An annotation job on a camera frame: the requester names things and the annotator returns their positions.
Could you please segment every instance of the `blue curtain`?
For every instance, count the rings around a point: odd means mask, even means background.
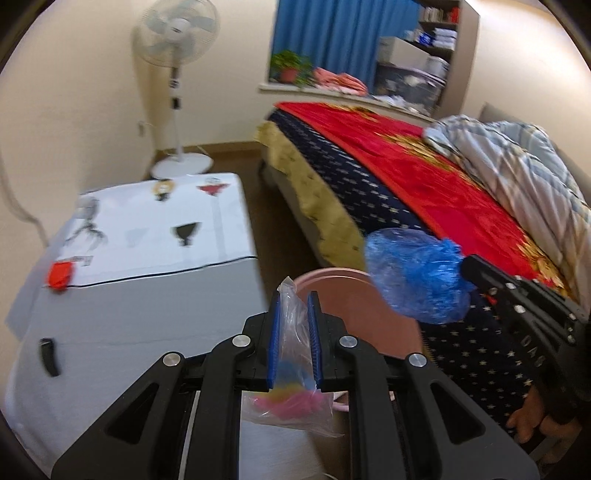
[[[292,50],[312,64],[374,87],[380,37],[417,25],[413,0],[280,0],[273,53]]]

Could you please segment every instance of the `navy blue sheet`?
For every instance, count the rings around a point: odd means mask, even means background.
[[[305,122],[281,110],[268,118],[295,145],[339,198],[361,233],[413,228],[432,235],[425,223],[369,170]],[[511,342],[493,307],[474,292],[466,317],[447,325],[421,324],[437,365],[504,427],[530,389]]]

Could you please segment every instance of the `fan base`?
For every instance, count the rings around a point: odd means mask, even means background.
[[[152,176],[158,180],[197,175],[207,172],[213,165],[213,160],[201,153],[185,153],[183,160],[177,161],[176,155],[160,160],[152,168]]]

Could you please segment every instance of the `white box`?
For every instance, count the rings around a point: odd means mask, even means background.
[[[400,68],[424,70],[429,54],[398,37],[380,37],[378,62]]]

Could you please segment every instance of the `transparent plastic wrapper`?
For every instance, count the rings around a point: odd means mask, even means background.
[[[280,293],[277,373],[268,393],[244,393],[242,419],[264,425],[338,436],[333,429],[332,393],[316,389],[306,304],[287,277]]]
[[[476,287],[460,275],[464,256],[449,239],[419,230],[387,228],[365,239],[372,281],[396,312],[423,323],[457,322]]]

